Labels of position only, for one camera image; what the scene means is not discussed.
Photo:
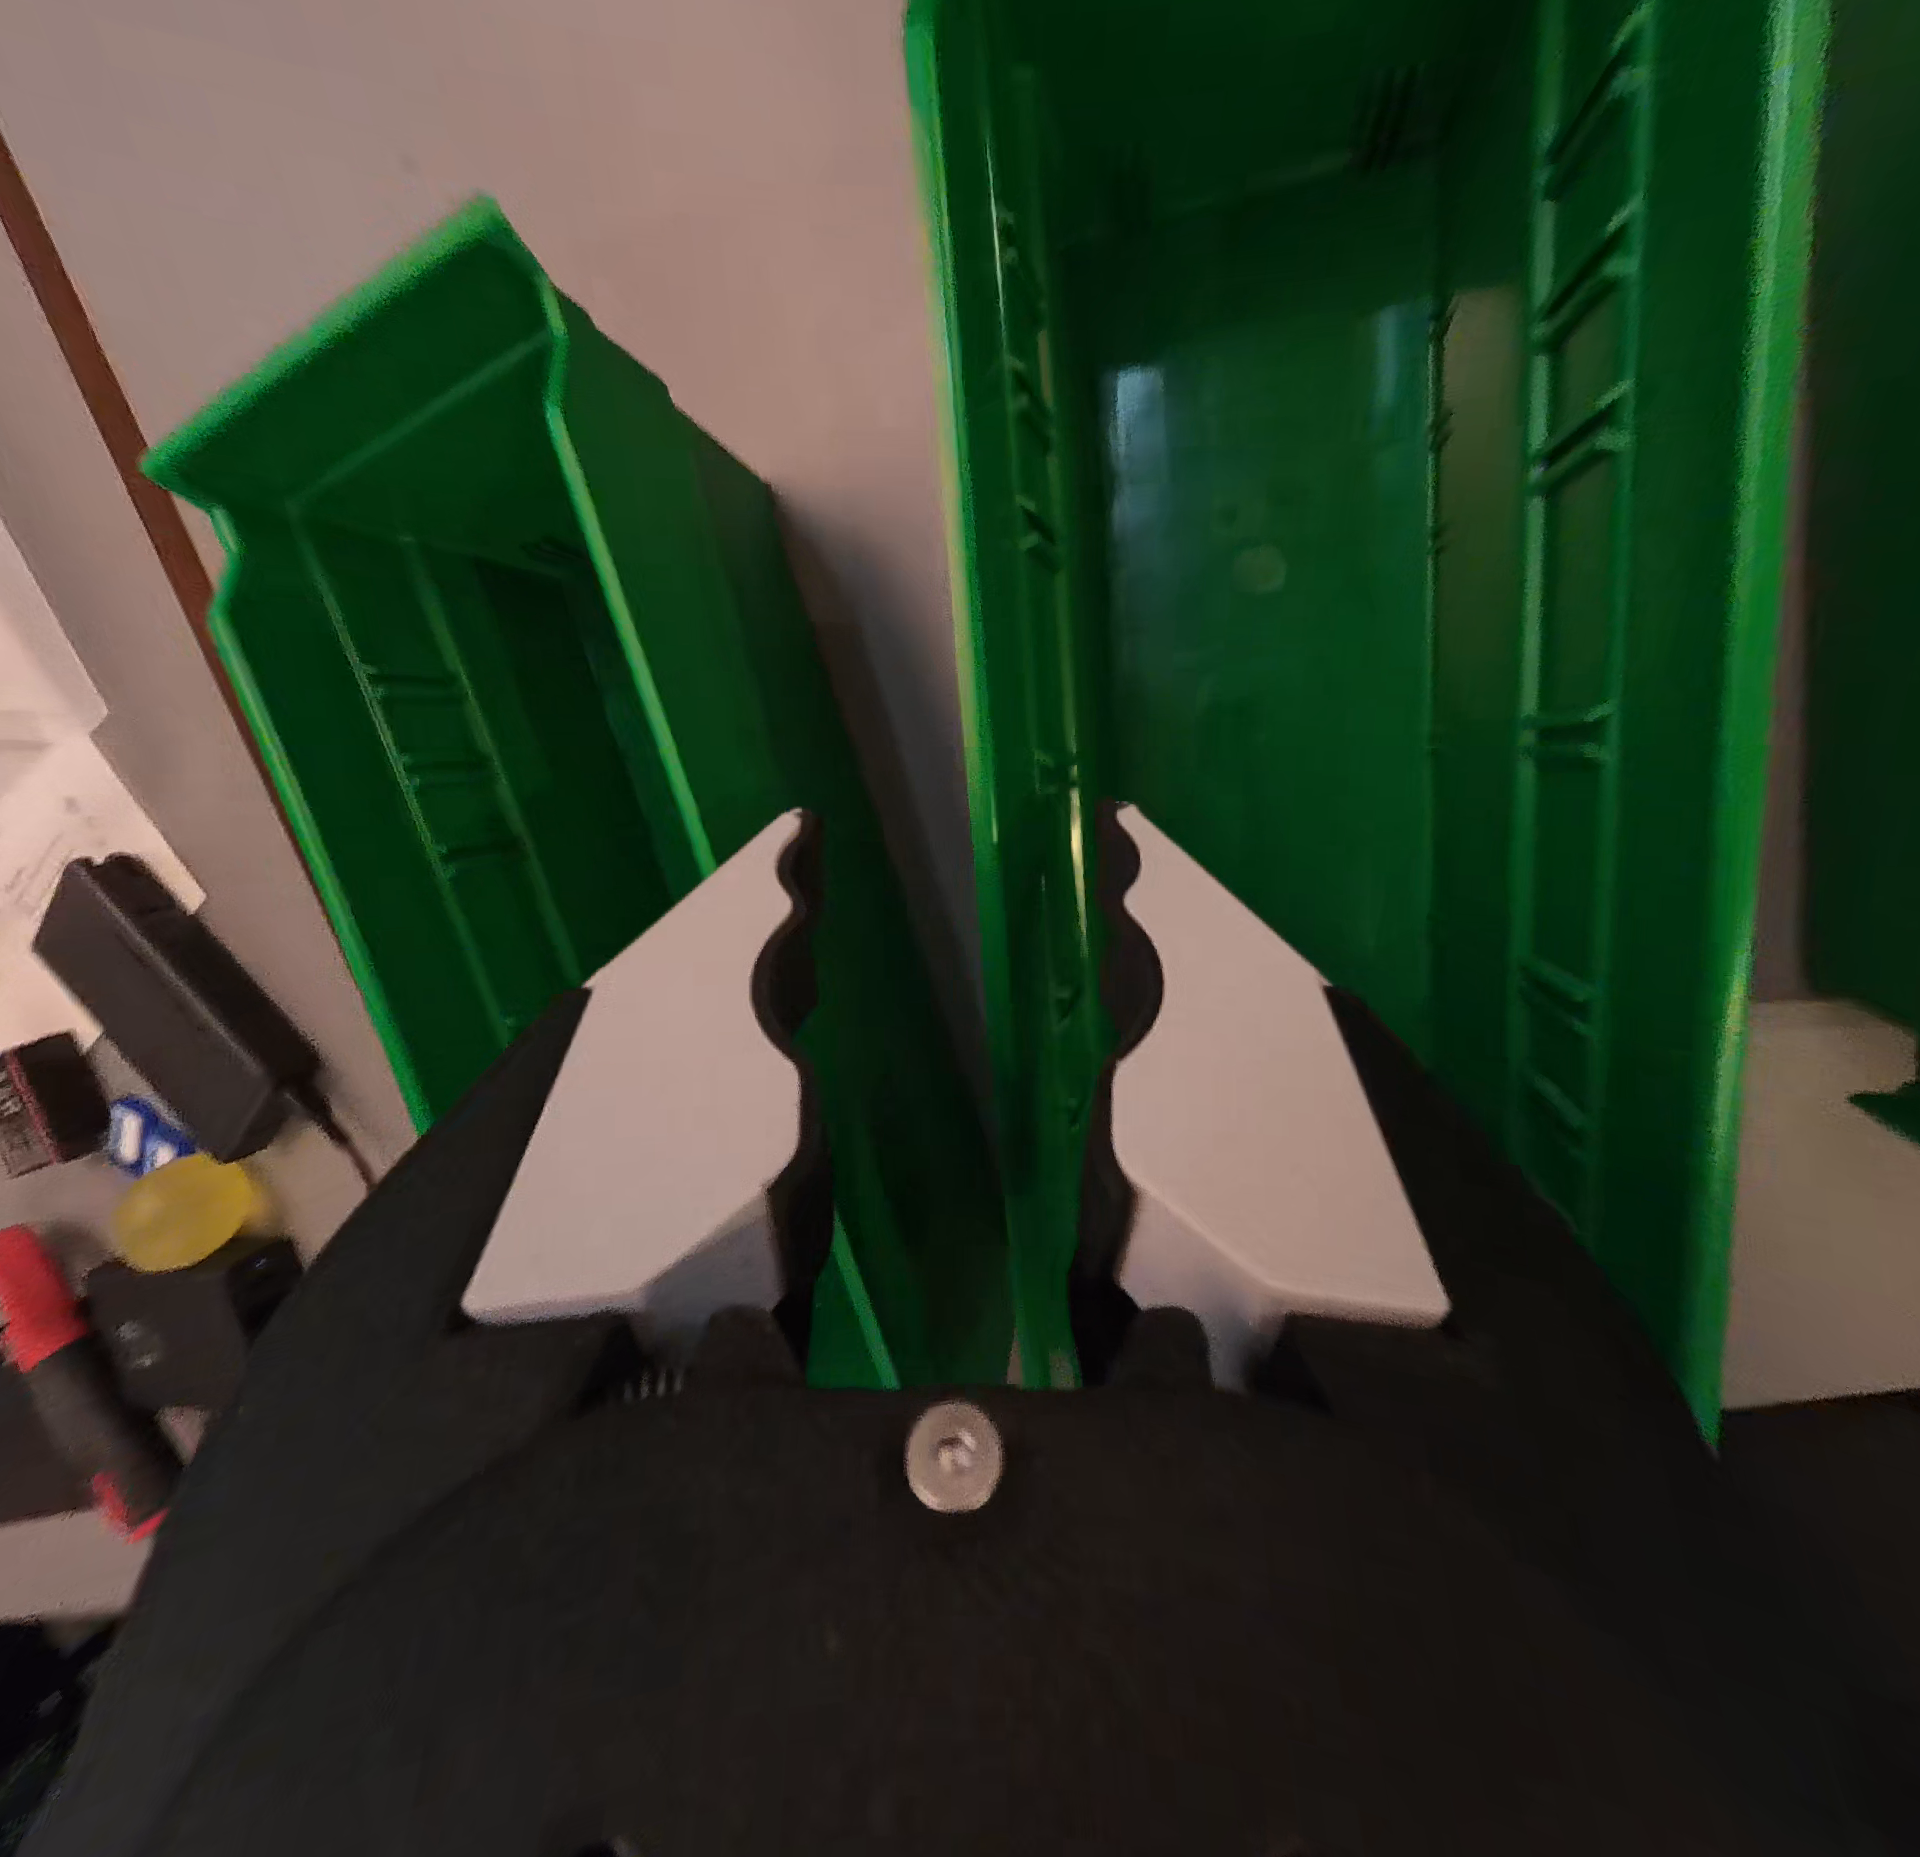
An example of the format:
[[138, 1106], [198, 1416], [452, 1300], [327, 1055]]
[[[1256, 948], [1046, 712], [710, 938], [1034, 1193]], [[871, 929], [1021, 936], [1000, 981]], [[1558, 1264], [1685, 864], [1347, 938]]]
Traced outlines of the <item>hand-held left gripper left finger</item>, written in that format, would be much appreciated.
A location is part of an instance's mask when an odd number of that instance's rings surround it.
[[821, 909], [824, 821], [787, 810], [588, 981], [464, 1319], [626, 1319], [687, 1364], [758, 1310], [807, 1361], [837, 1224], [806, 1052]]

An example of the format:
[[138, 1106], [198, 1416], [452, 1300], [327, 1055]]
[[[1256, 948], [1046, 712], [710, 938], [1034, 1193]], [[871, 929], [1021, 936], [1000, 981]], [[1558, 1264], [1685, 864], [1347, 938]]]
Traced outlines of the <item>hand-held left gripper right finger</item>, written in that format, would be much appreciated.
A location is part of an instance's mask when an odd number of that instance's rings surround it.
[[1400, 1330], [1454, 1303], [1331, 988], [1141, 807], [1097, 812], [1097, 998], [1113, 1049], [1081, 1141], [1070, 1327], [1103, 1384], [1178, 1310], [1244, 1391], [1294, 1319]]

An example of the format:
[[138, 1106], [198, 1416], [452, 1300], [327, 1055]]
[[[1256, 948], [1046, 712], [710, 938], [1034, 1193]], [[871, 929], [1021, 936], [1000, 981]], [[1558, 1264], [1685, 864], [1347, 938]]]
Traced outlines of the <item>green plastic bin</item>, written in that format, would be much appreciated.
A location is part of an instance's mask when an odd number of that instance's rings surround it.
[[1832, 0], [908, 0], [1026, 1375], [1093, 812], [1427, 1063], [1720, 1423]]
[[1807, 975], [1914, 1034], [1918, 0], [1832, 0], [1807, 310]]
[[494, 201], [144, 469], [419, 1132], [772, 818], [889, 891], [768, 484]]

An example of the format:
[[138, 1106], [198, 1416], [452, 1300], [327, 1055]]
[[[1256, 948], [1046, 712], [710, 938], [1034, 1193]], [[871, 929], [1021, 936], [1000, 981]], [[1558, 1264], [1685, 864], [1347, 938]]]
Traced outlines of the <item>yellow translucent ball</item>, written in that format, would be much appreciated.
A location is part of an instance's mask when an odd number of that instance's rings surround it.
[[130, 1180], [110, 1217], [113, 1254], [136, 1271], [202, 1264], [234, 1243], [278, 1233], [276, 1199], [245, 1161], [189, 1152]]

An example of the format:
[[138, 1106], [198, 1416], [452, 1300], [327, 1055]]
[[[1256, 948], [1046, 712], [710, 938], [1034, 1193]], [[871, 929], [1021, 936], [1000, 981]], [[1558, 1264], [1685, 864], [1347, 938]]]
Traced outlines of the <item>blue white packet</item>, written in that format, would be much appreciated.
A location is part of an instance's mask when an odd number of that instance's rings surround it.
[[140, 1094], [110, 1100], [102, 1156], [126, 1178], [148, 1178], [198, 1152], [198, 1141], [157, 1100]]

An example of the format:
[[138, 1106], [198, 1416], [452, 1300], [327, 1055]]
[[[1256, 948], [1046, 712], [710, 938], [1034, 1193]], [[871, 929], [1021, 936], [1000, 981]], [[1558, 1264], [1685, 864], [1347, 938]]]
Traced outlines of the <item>black power adapter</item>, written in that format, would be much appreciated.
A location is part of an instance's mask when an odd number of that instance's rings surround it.
[[210, 1156], [327, 1121], [317, 1049], [144, 859], [68, 859], [34, 958]]

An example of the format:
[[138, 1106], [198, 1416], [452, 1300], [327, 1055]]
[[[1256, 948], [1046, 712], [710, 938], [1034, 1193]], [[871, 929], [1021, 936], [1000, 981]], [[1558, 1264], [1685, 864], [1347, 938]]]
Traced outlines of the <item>black pouch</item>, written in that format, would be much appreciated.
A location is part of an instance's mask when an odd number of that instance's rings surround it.
[[108, 1259], [84, 1276], [84, 1310], [136, 1411], [222, 1416], [254, 1344], [302, 1277], [287, 1240], [234, 1240], [198, 1264], [138, 1271]]

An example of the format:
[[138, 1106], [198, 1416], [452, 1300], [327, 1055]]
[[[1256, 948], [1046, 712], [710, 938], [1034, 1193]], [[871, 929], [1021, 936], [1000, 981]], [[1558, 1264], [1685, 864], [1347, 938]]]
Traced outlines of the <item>small black box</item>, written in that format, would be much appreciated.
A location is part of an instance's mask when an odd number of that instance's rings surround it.
[[4, 1178], [102, 1149], [110, 1100], [71, 1032], [4, 1049]]

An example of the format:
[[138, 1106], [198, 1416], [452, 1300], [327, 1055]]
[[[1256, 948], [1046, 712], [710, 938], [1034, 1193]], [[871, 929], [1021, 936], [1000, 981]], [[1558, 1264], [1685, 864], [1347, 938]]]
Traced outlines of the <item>white paper sheets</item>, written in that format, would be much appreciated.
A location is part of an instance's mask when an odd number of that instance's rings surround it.
[[93, 742], [108, 703], [37, 580], [4, 537], [4, 1047], [99, 1028], [34, 958], [68, 859], [136, 853], [189, 907], [202, 889]]

